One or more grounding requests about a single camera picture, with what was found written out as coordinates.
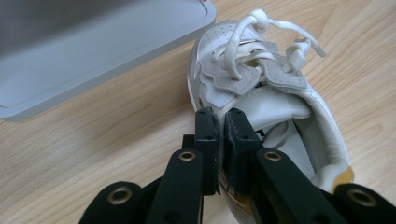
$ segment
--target wooden table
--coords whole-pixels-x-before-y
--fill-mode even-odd
[[[356,182],[396,204],[396,2],[214,1],[217,21],[260,7],[316,36],[303,71],[349,149]],[[296,37],[271,28],[281,50]],[[161,176],[193,133],[187,90],[193,41],[20,123],[0,121],[0,223],[77,223],[117,181]],[[234,223],[224,199],[205,198],[204,223]]]

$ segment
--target white sneaker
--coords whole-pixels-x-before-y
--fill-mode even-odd
[[[270,24],[304,39],[295,40],[286,57],[280,56],[277,45],[259,34]],[[194,109],[211,106],[221,124],[231,108],[244,111],[264,147],[285,152],[314,185],[332,191],[352,181],[353,172],[329,108],[300,71],[311,47],[325,56],[307,31],[253,10],[240,22],[216,24],[198,38],[191,53],[189,92]]]

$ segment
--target white shoelace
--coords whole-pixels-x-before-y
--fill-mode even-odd
[[[299,35],[305,37],[303,40],[295,40],[286,49],[287,62],[282,67],[283,71],[291,72],[300,70],[306,62],[306,54],[312,47],[320,57],[325,57],[326,53],[320,47],[318,41],[306,30],[289,21],[274,21],[267,17],[261,9],[255,9],[250,12],[249,16],[241,20],[235,27],[233,34],[225,48],[218,50],[213,55],[213,59],[217,60],[222,54],[224,55],[224,67],[232,78],[242,79],[242,76],[236,69],[237,60],[245,63],[253,59],[265,58],[274,59],[274,56],[259,44],[260,40],[252,40],[241,43],[241,35],[249,25],[253,25],[257,32],[264,33],[268,30],[270,24],[286,30],[292,30]]]

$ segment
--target shoelace aglet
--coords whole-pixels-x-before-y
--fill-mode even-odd
[[[326,52],[325,52],[320,46],[317,46],[317,47],[315,47],[315,48],[313,48],[313,49],[317,52],[317,54],[318,54],[321,58],[326,57]]]

